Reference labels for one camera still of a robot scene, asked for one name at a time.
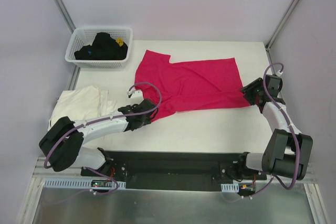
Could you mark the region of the pink t shirt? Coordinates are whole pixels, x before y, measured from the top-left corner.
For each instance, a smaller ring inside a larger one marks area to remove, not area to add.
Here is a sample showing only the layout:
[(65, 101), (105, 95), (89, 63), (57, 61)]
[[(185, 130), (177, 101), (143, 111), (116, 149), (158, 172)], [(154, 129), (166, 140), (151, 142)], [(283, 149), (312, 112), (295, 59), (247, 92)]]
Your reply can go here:
[(234, 58), (171, 63), (147, 50), (135, 72), (144, 98), (160, 103), (155, 120), (175, 113), (244, 108), (249, 103)]

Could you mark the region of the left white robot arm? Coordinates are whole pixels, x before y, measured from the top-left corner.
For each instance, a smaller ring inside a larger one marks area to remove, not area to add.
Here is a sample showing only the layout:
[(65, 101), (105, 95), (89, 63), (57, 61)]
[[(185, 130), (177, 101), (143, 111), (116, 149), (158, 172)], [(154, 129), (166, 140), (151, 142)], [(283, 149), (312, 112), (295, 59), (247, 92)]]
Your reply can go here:
[(48, 130), (39, 147), (46, 156), (46, 168), (61, 172), (70, 167), (90, 167), (99, 176), (110, 173), (111, 164), (101, 147), (84, 147), (103, 136), (134, 131), (151, 123), (159, 111), (149, 99), (118, 108), (92, 120), (72, 121), (64, 116)]

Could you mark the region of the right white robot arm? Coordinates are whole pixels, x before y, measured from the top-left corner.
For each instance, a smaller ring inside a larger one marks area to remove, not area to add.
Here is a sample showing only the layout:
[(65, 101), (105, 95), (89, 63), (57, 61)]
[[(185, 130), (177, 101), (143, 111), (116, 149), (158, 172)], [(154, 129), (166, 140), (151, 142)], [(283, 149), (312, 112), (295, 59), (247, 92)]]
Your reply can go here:
[(236, 166), (242, 179), (250, 178), (255, 171), (281, 177), (303, 180), (308, 168), (313, 139), (302, 134), (287, 114), (282, 98), (282, 79), (276, 75), (258, 78), (240, 91), (250, 105), (258, 107), (266, 118), (272, 135), (263, 153), (244, 152)]

